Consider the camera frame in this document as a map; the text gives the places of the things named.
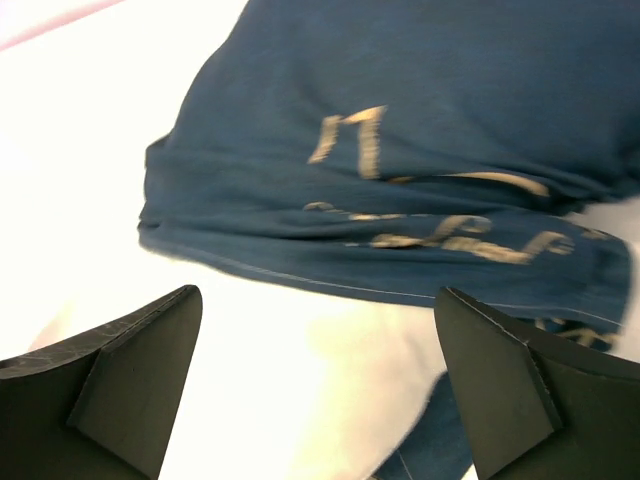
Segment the white pillow insert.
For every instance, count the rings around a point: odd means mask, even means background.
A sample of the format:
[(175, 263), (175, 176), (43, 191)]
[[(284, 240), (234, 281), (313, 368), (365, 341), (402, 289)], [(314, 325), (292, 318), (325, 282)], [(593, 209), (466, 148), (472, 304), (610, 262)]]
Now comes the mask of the white pillow insert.
[(164, 479), (364, 479), (424, 411), (445, 361), (431, 309), (248, 280), (136, 246), (49, 255), (64, 308), (42, 347), (192, 284), (203, 314)]

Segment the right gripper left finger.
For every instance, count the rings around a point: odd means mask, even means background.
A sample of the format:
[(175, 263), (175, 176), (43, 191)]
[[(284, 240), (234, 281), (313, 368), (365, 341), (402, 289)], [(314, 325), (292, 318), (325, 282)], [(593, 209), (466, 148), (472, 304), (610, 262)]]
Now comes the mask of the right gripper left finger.
[(1, 476), (156, 479), (202, 316), (185, 285), (1, 363)]

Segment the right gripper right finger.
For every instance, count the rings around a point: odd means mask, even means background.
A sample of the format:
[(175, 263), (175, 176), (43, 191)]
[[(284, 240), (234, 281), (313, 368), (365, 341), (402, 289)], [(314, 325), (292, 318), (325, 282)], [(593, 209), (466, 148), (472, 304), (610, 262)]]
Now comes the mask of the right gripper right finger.
[(637, 363), (450, 288), (435, 323), (478, 478), (638, 478)]

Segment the blue fish-print pillowcase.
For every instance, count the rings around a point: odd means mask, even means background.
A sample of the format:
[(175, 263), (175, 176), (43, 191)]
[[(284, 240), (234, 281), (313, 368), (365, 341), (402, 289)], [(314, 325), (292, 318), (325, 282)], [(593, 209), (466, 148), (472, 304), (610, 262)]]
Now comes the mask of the blue fish-print pillowcase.
[[(635, 1), (251, 1), (145, 166), (149, 252), (639, 357)], [(364, 479), (471, 464), (445, 366)]]

